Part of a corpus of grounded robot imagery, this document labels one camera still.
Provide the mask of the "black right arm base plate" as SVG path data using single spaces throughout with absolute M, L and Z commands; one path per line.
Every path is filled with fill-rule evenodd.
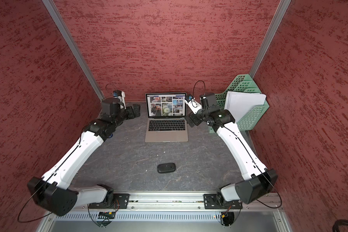
M 243 209 L 241 200 L 226 201 L 220 193 L 204 194 L 205 209 Z

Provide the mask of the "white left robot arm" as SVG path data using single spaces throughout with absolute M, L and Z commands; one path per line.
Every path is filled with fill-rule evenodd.
M 33 177 L 27 184 L 34 203 L 57 215 L 64 216 L 79 206 L 97 204 L 114 207 L 114 190 L 104 184 L 73 188 L 71 182 L 83 164 L 125 120 L 140 117 L 141 106 L 133 104 L 124 109 L 113 103 L 109 115 L 91 121 L 81 132 L 71 149 L 41 178 Z

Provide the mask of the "black wireless mouse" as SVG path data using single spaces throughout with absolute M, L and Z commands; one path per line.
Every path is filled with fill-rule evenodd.
M 176 171 L 175 163 L 162 163 L 157 166 L 157 171 L 159 174 L 168 174 Z

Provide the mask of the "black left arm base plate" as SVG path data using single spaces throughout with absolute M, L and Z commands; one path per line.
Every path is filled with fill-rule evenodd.
M 109 194 L 100 203 L 89 204 L 90 209 L 127 209 L 130 195 L 127 193 L 114 193 Z

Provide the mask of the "silver laptop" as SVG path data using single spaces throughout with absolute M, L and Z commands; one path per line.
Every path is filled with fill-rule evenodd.
M 184 102 L 187 94 L 177 93 L 147 93 L 146 106 L 148 122 L 146 143 L 187 142 L 187 115 Z

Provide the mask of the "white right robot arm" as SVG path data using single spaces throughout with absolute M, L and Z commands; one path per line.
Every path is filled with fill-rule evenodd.
M 245 204 L 257 201 L 274 189 L 278 175 L 268 169 L 243 138 L 234 117 L 228 110 L 213 112 L 207 116 L 203 110 L 186 116 L 187 123 L 198 126 L 202 122 L 212 127 L 233 155 L 243 181 L 229 184 L 220 189 L 220 199 L 224 202 L 241 200 Z

